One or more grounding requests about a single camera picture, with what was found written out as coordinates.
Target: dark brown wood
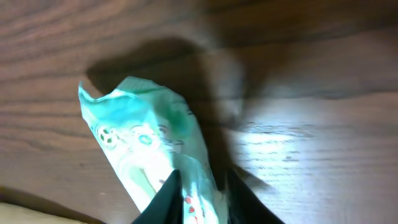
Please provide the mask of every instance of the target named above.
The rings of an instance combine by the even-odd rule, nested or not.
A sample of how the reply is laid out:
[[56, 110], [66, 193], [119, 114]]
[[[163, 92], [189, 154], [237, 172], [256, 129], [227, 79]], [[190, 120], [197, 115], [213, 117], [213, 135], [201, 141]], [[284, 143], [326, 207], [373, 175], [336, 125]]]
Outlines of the dark brown wood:
[[76, 92], [135, 75], [286, 223], [396, 223], [397, 23], [396, 0], [2, 0], [0, 185], [132, 221]]

